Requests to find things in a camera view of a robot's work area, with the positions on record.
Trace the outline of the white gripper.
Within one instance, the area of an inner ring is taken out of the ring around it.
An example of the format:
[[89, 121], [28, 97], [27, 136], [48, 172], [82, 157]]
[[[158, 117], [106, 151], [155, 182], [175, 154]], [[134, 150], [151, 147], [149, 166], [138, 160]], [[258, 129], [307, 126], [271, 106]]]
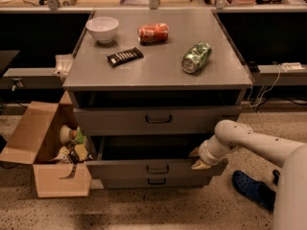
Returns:
[[194, 148], [190, 153], [190, 158], [200, 157], [192, 166], [192, 170], [208, 170], [211, 166], [220, 162], [218, 156], [219, 145], [216, 142], [205, 140], [198, 148]]

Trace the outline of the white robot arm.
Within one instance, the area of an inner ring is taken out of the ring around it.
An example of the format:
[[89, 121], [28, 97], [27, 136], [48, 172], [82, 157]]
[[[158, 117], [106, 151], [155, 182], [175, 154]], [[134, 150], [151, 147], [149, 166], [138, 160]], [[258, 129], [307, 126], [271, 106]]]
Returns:
[[272, 230], [307, 230], [307, 144], [222, 120], [215, 125], [214, 135], [190, 152], [190, 157], [198, 158], [192, 169], [209, 169], [238, 148], [250, 150], [281, 169]]

